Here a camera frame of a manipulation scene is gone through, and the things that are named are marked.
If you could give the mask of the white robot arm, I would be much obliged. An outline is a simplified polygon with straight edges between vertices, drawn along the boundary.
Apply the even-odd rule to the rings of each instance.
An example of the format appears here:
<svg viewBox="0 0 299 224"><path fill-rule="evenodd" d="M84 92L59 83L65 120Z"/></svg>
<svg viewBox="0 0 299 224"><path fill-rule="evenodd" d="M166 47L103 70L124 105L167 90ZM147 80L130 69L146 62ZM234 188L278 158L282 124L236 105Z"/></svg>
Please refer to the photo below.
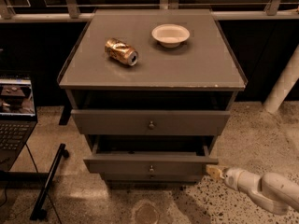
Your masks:
<svg viewBox="0 0 299 224"><path fill-rule="evenodd" d="M241 168L209 165L206 172L222 180L230 189L245 193L256 205L275 214L286 215L291 207L299 211L299 185L278 173L256 175Z"/></svg>

